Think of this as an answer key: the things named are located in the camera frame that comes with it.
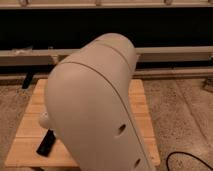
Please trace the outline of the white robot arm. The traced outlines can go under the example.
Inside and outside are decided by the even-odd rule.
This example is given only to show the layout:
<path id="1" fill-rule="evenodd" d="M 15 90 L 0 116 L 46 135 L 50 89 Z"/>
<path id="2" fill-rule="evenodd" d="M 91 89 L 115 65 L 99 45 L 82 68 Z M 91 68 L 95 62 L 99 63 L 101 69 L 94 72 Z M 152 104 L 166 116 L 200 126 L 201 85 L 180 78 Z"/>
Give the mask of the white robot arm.
<path id="1" fill-rule="evenodd" d="M 128 38 L 108 33 L 49 75 L 48 126 L 82 171 L 155 171 L 128 97 L 137 60 Z"/>

